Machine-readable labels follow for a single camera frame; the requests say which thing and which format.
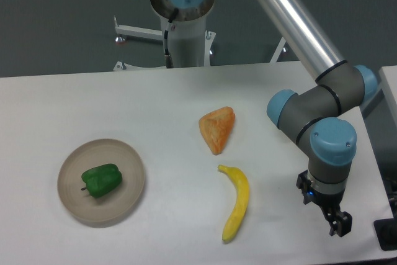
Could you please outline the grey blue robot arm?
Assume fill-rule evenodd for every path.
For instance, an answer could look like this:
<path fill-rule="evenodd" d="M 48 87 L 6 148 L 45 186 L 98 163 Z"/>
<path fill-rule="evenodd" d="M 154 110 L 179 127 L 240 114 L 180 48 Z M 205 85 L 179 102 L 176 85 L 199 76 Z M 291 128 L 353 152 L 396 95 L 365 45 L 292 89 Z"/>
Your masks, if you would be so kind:
<path fill-rule="evenodd" d="M 352 66 L 342 57 L 299 0 L 257 1 L 316 82 L 303 94 L 289 89 L 275 94 L 267 115 L 309 159 L 308 169 L 297 178 L 304 203 L 320 207 L 331 235 L 344 236 L 351 230 L 352 217 L 340 203 L 357 134 L 340 116 L 369 100 L 377 90 L 377 79 L 367 67 Z M 163 20 L 167 68 L 205 64 L 205 31 L 188 29 L 187 23 L 204 19 L 213 2 L 151 0 Z"/>

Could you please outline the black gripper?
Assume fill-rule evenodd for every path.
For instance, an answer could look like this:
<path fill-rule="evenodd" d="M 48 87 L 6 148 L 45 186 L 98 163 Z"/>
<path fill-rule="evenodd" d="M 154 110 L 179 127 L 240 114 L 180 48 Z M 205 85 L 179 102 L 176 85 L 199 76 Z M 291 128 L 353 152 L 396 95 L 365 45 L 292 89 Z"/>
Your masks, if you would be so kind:
<path fill-rule="evenodd" d="M 345 181 L 327 184 L 316 179 L 306 170 L 298 175 L 296 186 L 301 190 L 304 205 L 314 203 L 321 207 L 330 226 L 330 236 L 345 236 L 351 232 L 352 216 L 348 212 L 341 211 L 340 208 L 345 192 Z"/>

